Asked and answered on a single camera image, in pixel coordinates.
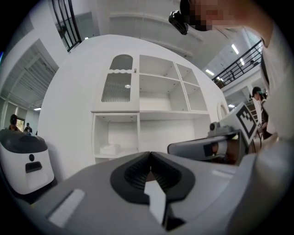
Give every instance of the arched cabinet door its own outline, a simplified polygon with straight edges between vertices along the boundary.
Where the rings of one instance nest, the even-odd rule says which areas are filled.
[[[139,111],[139,55],[116,55],[101,73],[93,112]]]
[[[218,102],[218,104],[217,104],[217,115],[218,115],[219,121],[221,119],[223,119],[227,114],[228,114],[228,111],[227,111],[224,103],[223,102]]]

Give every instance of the black metal railing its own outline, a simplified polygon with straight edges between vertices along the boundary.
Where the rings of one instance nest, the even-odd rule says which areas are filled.
[[[52,0],[53,10],[57,20],[57,30],[68,51],[81,43],[81,37],[74,17],[71,0]]]
[[[232,81],[241,77],[246,72],[250,71],[256,65],[261,63],[262,45],[261,40],[251,47],[247,52],[240,56],[224,71],[216,75],[212,80],[219,87],[223,88]]]

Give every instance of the gray plastic housing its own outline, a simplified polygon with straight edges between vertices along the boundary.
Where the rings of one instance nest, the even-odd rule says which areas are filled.
[[[38,217],[32,221],[42,232],[56,234],[58,228],[43,218],[71,191],[81,189],[85,197],[60,233],[246,234],[266,218],[287,192],[294,175],[293,153],[293,141],[280,141],[259,156],[246,155],[238,167],[159,153],[190,169],[196,178],[186,199],[171,203],[174,215],[186,223],[170,232],[157,223],[147,205],[126,202],[110,185],[112,171],[140,153],[87,167],[46,193],[33,211],[25,209],[32,218]],[[39,223],[45,223],[46,230]]]

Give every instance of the white cabinet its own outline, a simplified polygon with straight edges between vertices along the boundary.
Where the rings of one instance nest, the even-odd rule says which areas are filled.
[[[138,113],[94,113],[92,154],[94,158],[117,158],[138,152]],[[102,154],[101,149],[118,144],[115,155]]]
[[[118,55],[99,77],[92,112],[139,111],[139,75],[136,55]]]
[[[191,68],[152,56],[122,55],[113,59],[104,81],[93,111],[94,163],[138,151],[167,152],[171,143],[207,136],[209,113]],[[109,144],[121,151],[102,154]]]

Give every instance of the white robot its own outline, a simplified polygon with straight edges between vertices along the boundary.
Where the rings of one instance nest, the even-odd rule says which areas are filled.
[[[1,171],[11,192],[17,198],[34,203],[57,185],[48,147],[39,136],[19,131],[0,131]]]

